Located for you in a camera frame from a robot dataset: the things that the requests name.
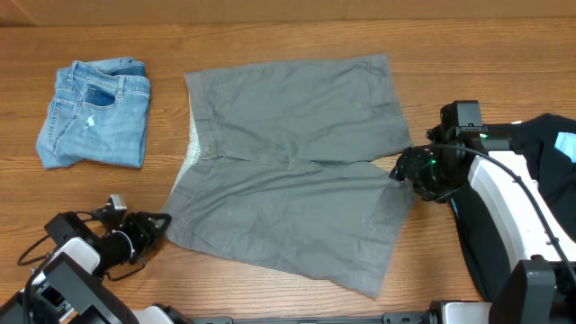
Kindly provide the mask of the grey cotton shorts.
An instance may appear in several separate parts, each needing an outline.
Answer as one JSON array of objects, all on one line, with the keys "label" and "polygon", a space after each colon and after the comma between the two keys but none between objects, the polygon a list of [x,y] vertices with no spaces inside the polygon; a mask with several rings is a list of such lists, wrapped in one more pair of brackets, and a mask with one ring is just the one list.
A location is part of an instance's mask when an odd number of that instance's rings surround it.
[{"label": "grey cotton shorts", "polygon": [[175,245],[377,297],[415,195],[376,165],[411,145],[383,54],[189,72]]}]

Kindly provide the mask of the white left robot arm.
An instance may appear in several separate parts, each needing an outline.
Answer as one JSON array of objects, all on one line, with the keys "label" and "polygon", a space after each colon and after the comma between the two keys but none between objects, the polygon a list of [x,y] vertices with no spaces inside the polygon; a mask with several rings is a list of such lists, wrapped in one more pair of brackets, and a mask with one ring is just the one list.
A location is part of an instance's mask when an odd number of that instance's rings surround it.
[{"label": "white left robot arm", "polygon": [[103,286],[116,266],[143,262],[171,222],[164,213],[100,210],[90,214],[107,230],[94,234],[73,211],[46,226],[56,250],[43,258],[24,288],[1,307],[3,323],[173,324],[187,319],[162,304],[130,310]]}]

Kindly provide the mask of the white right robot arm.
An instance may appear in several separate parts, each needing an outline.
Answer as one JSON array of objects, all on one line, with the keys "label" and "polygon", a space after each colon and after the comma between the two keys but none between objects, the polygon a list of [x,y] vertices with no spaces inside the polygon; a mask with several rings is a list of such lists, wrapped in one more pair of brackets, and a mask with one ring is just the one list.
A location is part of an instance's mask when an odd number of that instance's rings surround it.
[{"label": "white right robot arm", "polygon": [[476,101],[455,101],[427,132],[429,144],[406,148],[390,173],[427,202],[453,205],[458,217],[496,230],[507,259],[495,301],[434,301],[412,323],[573,323],[575,244],[561,229],[508,134],[482,122]]}]

